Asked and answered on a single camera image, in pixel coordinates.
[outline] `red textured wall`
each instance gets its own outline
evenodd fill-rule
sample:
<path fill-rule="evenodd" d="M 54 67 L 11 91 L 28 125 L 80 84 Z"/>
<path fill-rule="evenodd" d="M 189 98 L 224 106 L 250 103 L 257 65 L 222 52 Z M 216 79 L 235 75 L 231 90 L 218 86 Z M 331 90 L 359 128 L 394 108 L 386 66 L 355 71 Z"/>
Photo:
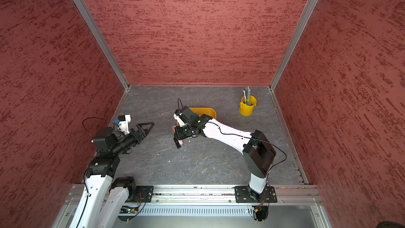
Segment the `red textured wall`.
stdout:
<path fill-rule="evenodd" d="M 268 85 L 307 0 L 84 0 L 130 84 Z"/>
<path fill-rule="evenodd" d="M 405 224 L 405 0 L 319 0 L 276 96 L 332 226 Z"/>
<path fill-rule="evenodd" d="M 0 19 L 0 227 L 50 227 L 95 152 L 82 119 L 123 88 L 72 0 L 0 0 Z"/>

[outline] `gray stone floor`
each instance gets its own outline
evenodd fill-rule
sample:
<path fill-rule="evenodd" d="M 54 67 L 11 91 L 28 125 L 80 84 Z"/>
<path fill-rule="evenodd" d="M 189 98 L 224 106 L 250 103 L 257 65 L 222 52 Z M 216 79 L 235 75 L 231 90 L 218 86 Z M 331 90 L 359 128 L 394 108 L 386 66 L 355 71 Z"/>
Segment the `gray stone floor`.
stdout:
<path fill-rule="evenodd" d="M 251 116 L 238 111 L 241 87 L 131 87 L 120 114 L 130 114 L 130 127 L 153 121 L 155 126 L 131 154 L 120 155 L 115 177 L 134 176 L 137 183 L 248 184 L 250 172 L 243 156 L 215 139 L 184 140 L 181 149 L 173 141 L 173 114 L 177 99 L 184 106 L 211 107 L 217 120 L 243 131 L 262 131 L 267 139 L 287 153 L 287 160 L 269 175 L 270 184 L 299 184 L 293 155 L 284 138 L 269 90 L 254 87 L 257 106 Z M 275 163 L 284 155 L 277 151 Z"/>

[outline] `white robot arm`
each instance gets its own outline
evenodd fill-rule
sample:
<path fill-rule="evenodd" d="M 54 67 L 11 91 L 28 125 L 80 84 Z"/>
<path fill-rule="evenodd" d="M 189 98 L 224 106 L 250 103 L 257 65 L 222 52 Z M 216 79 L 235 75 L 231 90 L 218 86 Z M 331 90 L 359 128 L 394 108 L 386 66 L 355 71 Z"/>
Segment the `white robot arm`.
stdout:
<path fill-rule="evenodd" d="M 137 124 L 138 130 L 135 131 L 128 129 L 131 120 L 129 115 L 120 115 L 118 119 L 119 130 L 103 128 L 92 140 L 97 147 L 97 155 L 87 167 L 85 188 L 69 228 L 112 227 L 121 207 L 136 191 L 133 177 L 117 178 L 111 184 L 120 161 L 118 155 L 139 144 L 149 134 L 154 123 Z M 109 198 L 101 209 L 108 189 Z"/>
<path fill-rule="evenodd" d="M 181 148 L 179 140 L 199 135 L 217 139 L 232 146 L 243 154 L 247 168 L 251 172 L 250 198 L 255 202 L 261 199 L 261 194 L 266 186 L 267 173 L 276 155 L 275 150 L 261 131 L 256 130 L 251 133 L 237 130 L 206 114 L 199 117 L 186 106 L 176 110 L 173 116 L 179 123 L 174 133 L 174 141 L 178 149 Z"/>

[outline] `yellow cup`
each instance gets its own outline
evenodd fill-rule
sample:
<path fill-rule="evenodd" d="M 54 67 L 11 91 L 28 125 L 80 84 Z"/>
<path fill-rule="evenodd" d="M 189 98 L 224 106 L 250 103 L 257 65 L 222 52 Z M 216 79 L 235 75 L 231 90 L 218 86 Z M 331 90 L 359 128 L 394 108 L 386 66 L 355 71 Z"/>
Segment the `yellow cup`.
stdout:
<path fill-rule="evenodd" d="M 242 98 L 242 102 L 240 103 L 239 113 L 244 116 L 249 116 L 253 113 L 253 109 L 256 106 L 256 98 L 250 96 L 250 103 L 251 105 L 245 104 L 245 97 Z"/>

